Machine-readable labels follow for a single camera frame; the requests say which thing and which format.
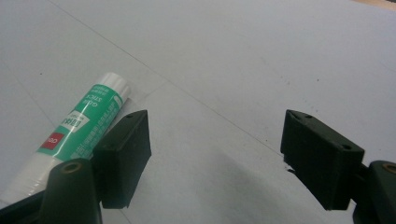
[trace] black mechanical part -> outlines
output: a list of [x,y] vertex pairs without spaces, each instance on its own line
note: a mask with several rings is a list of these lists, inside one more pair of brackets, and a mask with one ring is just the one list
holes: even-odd
[[50,171],[38,223],[102,223],[90,161],[67,161]]
[[396,163],[373,161],[370,164],[368,193],[380,223],[396,223]]
[[44,191],[0,210],[0,223],[37,223]]
[[284,161],[326,210],[346,210],[352,178],[364,150],[320,120],[288,110],[281,152]]
[[379,224],[378,215],[374,208],[361,208],[360,205],[356,205],[355,211],[353,212],[353,223],[355,224]]
[[125,116],[98,143],[92,165],[104,208],[129,206],[149,157],[148,111]]

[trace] red label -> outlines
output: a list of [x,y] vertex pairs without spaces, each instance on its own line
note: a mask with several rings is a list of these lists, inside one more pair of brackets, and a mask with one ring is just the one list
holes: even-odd
[[64,134],[62,133],[52,133],[46,142],[41,145],[41,147],[53,150],[59,142],[61,142]]

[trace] tube cap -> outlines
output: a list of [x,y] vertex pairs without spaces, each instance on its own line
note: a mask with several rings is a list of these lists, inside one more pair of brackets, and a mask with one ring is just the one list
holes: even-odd
[[115,73],[104,74],[98,79],[97,84],[108,86],[113,91],[118,93],[122,99],[122,103],[125,103],[129,94],[131,93],[131,88],[128,85],[128,81]]

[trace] white surface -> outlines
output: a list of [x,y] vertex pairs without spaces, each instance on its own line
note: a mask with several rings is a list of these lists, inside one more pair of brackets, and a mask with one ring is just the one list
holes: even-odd
[[396,14],[336,1],[1,1],[0,190],[98,76],[153,156],[107,223],[352,223],[286,172],[287,108],[396,161]]

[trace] green label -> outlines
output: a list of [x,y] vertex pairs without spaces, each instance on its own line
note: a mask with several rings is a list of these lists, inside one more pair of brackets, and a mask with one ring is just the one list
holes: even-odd
[[61,161],[88,159],[121,106],[115,91],[94,85],[37,152]]

